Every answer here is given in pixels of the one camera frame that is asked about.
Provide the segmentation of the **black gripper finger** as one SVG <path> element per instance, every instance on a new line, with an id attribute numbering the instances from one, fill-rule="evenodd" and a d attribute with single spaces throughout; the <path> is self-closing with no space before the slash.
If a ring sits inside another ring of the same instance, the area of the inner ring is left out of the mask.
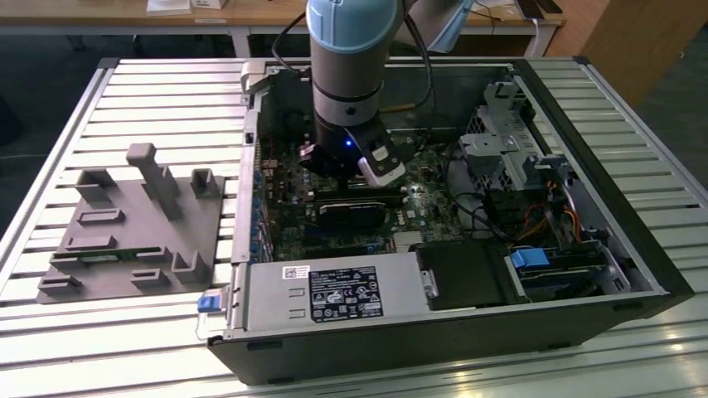
<path id="1" fill-rule="evenodd" d="M 336 188 L 348 188 L 348 181 L 355 176 L 355 161 L 347 155 L 332 154 L 320 144 L 299 147 L 299 164 L 319 177 L 329 178 Z"/>

